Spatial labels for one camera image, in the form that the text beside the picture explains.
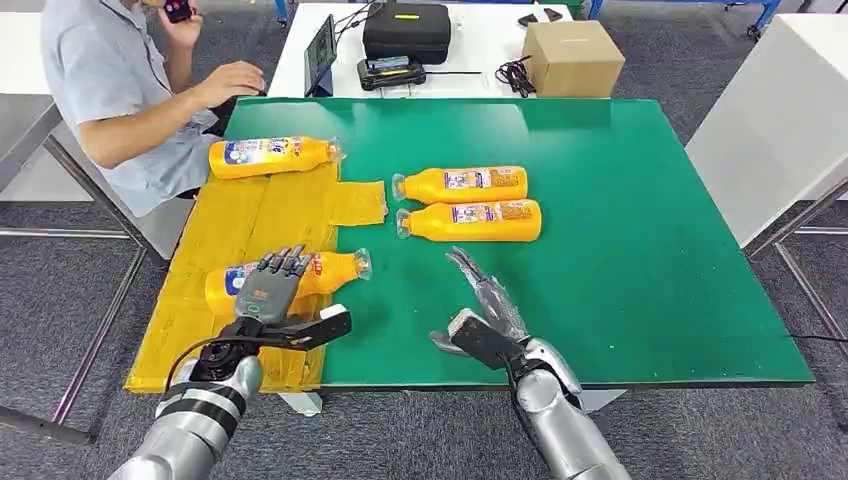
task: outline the man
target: man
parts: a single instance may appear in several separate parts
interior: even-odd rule
[[[141,4],[157,9],[167,59],[147,33]],[[203,185],[208,109],[265,88],[246,62],[189,87],[203,18],[172,24],[165,0],[48,0],[42,56],[50,91],[86,154],[135,216]]]

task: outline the yellow mat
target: yellow mat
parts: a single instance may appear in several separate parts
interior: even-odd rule
[[[254,261],[298,243],[306,244],[308,251],[335,251],[333,225],[382,223],[384,195],[383,182],[339,183],[335,164],[270,178],[210,177],[183,231],[124,387],[136,393],[161,392],[171,363],[185,348],[214,337],[232,322],[232,317],[214,316],[206,306],[204,281],[209,271]],[[329,301],[327,296],[307,297],[296,301],[290,313],[317,312]],[[263,349],[262,391],[317,388],[324,348]]]

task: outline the man's arm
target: man's arm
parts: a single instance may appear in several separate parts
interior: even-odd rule
[[[171,45],[168,47],[168,61],[165,62],[165,74],[174,93],[184,92],[191,78],[192,48]]]
[[[223,65],[200,85],[144,112],[80,124],[80,143],[94,163],[113,169],[163,144],[195,112],[235,95],[256,95],[264,86],[259,68],[246,62]]]
[[[189,4],[192,8],[197,6],[194,0],[189,0]],[[162,24],[162,30],[165,32],[165,39],[168,44],[165,73],[168,75],[171,91],[180,93],[188,88],[191,79],[191,56],[194,51],[194,44],[197,43],[200,30],[203,27],[203,17],[192,15],[188,20],[171,23],[164,9],[157,8],[156,12],[159,15],[159,22]]]

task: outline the gray shirt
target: gray shirt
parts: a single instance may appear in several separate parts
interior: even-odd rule
[[[82,123],[140,113],[173,95],[139,4],[48,0],[41,21],[47,83],[77,137]],[[134,215],[146,215],[205,183],[209,145],[220,139],[202,132],[216,120],[198,112],[164,144],[100,171]]]

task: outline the green table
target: green table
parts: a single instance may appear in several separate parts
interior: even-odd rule
[[[534,243],[467,243],[531,334],[588,388],[798,385],[813,376],[656,102],[579,99],[250,99],[227,137],[338,136],[346,181],[427,167],[518,164],[543,211]],[[353,332],[327,349],[328,387],[502,385],[501,371],[427,338],[476,302],[450,244],[341,228],[374,274],[334,297]]]

